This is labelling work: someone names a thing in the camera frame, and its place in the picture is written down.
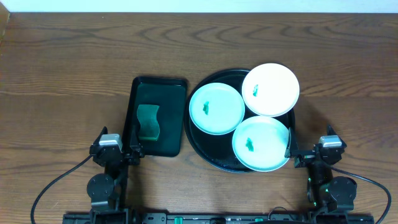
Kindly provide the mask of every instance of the white bowl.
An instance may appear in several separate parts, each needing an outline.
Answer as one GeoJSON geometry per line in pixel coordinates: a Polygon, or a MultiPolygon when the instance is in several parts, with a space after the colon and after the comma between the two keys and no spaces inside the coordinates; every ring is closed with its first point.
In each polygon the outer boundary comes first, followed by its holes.
{"type": "Polygon", "coordinates": [[[254,116],[236,128],[232,147],[243,165],[252,170],[269,172],[281,168],[289,160],[285,158],[288,141],[289,131],[280,121],[254,116]]]}
{"type": "Polygon", "coordinates": [[[276,117],[287,113],[299,99],[299,81],[283,65],[267,63],[252,69],[243,80],[242,97],[258,115],[276,117]]]}
{"type": "Polygon", "coordinates": [[[200,87],[189,103],[189,115],[200,130],[221,135],[235,130],[244,117],[242,96],[224,83],[210,83],[200,87]]]}

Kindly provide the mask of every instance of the green sponge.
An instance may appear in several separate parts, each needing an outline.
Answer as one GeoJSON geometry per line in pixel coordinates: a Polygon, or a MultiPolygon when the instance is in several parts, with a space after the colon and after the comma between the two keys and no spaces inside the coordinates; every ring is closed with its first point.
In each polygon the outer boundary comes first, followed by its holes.
{"type": "Polygon", "coordinates": [[[156,116],[159,106],[157,105],[138,105],[137,118],[141,125],[138,132],[140,140],[157,141],[160,134],[159,123],[156,116]]]}

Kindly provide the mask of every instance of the wood grain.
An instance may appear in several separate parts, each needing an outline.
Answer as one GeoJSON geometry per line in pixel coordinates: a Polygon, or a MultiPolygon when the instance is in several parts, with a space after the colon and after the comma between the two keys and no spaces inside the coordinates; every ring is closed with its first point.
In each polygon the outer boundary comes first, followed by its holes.
{"type": "MultiPolygon", "coordinates": [[[[332,124],[348,148],[338,167],[390,189],[398,222],[398,16],[394,14],[13,14],[0,48],[0,223],[29,223],[37,194],[79,163],[103,126],[122,133],[132,80],[186,78],[190,92],[225,68],[279,62],[300,82],[297,136],[310,147],[332,124]]],[[[90,161],[54,185],[37,223],[88,211],[90,161]]],[[[127,201],[169,212],[300,210],[306,170],[230,174],[185,134],[174,158],[130,170],[127,201]]],[[[381,189],[358,181],[355,212],[377,219],[381,189]]]]}

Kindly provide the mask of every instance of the black cable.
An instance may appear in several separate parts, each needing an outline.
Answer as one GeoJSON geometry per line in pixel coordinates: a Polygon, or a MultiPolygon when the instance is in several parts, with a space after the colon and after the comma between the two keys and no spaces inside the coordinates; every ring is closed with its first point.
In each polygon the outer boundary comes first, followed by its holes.
{"type": "Polygon", "coordinates": [[[83,160],[81,163],[77,164],[74,168],[66,171],[66,173],[62,174],[61,176],[57,177],[55,180],[51,181],[40,193],[39,196],[37,196],[35,202],[33,203],[32,210],[30,211],[30,220],[32,224],[36,224],[35,222],[35,209],[36,205],[39,202],[40,198],[43,196],[43,194],[53,185],[55,184],[58,180],[60,180],[62,177],[65,177],[66,175],[70,174],[71,172],[75,171],[77,168],[81,167],[85,162],[87,162],[89,159],[91,159],[92,155],[89,155],[85,160],[83,160]]]}
{"type": "MultiPolygon", "coordinates": [[[[272,214],[272,212],[274,212],[274,210],[275,210],[275,209],[278,209],[278,208],[284,209],[286,212],[289,212],[286,208],[284,208],[284,207],[282,207],[282,206],[276,206],[275,208],[273,208],[273,209],[269,212],[269,214],[268,214],[268,220],[271,220],[271,214],[272,214]]],[[[290,218],[291,218],[293,221],[295,221],[295,219],[293,218],[293,216],[292,216],[290,213],[288,213],[288,215],[290,216],[290,218]]]]}
{"type": "Polygon", "coordinates": [[[344,170],[341,170],[341,169],[334,168],[333,166],[327,164],[327,163],[326,163],[324,160],[322,160],[322,159],[321,159],[321,161],[322,161],[327,167],[329,167],[330,169],[332,169],[332,170],[334,170],[334,171],[336,171],[336,172],[339,172],[339,173],[342,173],[342,174],[345,174],[345,175],[350,175],[350,176],[352,176],[352,177],[356,177],[356,178],[361,179],[361,180],[365,180],[365,181],[367,181],[367,182],[369,182],[369,183],[372,183],[372,184],[374,184],[374,185],[380,187],[381,189],[383,189],[383,190],[386,192],[386,194],[387,194],[387,206],[386,206],[386,209],[384,209],[383,214],[381,215],[381,217],[379,218],[379,220],[375,223],[375,224],[380,224],[381,221],[383,221],[383,219],[386,217],[386,215],[387,215],[387,213],[388,213],[388,211],[390,210],[390,207],[391,207],[391,194],[390,194],[390,191],[388,191],[388,189],[387,189],[385,186],[383,186],[382,184],[377,183],[377,182],[374,181],[374,180],[368,179],[368,178],[363,177],[363,176],[360,176],[360,175],[352,174],[352,173],[350,173],[350,172],[347,172],[347,171],[344,171],[344,170]]]}

